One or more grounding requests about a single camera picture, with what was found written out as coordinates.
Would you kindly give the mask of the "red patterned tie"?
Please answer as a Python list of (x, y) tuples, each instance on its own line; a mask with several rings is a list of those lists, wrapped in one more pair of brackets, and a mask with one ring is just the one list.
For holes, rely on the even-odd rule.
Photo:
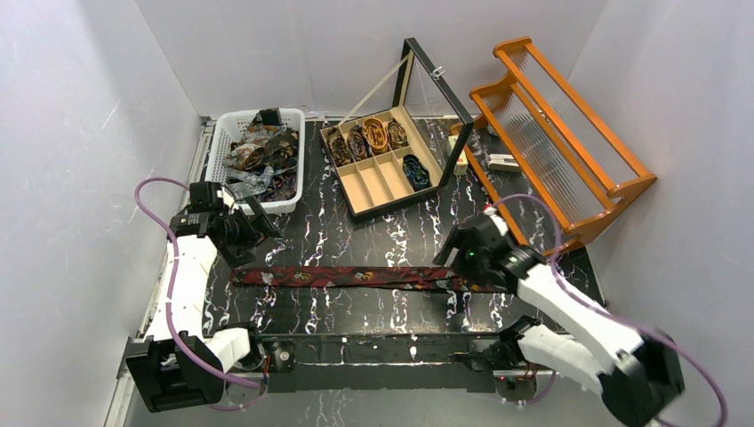
[(388, 290), (504, 293), (503, 286), (464, 278), (445, 267), (271, 266), (234, 269), (236, 286), (364, 287)]

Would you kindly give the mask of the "blue green tie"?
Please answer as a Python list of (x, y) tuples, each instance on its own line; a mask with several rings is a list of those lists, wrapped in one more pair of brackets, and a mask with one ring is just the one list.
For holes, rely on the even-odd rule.
[(432, 187), (429, 170), (413, 154), (403, 156), (402, 169), (410, 186), (414, 191), (421, 191)]

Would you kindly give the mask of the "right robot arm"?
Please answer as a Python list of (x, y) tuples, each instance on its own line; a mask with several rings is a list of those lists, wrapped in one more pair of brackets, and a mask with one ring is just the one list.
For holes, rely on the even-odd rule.
[(599, 396), (626, 426), (645, 426), (685, 389), (678, 354), (647, 333), (608, 317), (595, 302), (559, 282), (545, 258), (520, 245), (494, 209), (456, 225), (436, 255), (472, 285), (513, 294), (557, 322), (564, 337), (522, 317), (491, 346), (505, 361), (544, 365)]

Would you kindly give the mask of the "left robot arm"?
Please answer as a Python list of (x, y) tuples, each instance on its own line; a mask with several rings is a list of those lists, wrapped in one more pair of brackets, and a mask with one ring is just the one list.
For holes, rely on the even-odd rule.
[(155, 313), (143, 336), (129, 342), (124, 361), (146, 408), (151, 413), (210, 406), (221, 408), (228, 387), (266, 387), (233, 374), (233, 369), (265, 371), (273, 357), (258, 329), (241, 323), (210, 336), (203, 329), (205, 295), (213, 265), (230, 267), (253, 261), (254, 250), (279, 229), (259, 201), (241, 198), (216, 181), (186, 186), (188, 202), (168, 222), (141, 201), (141, 182), (134, 191), (139, 209), (167, 236), (167, 262)]

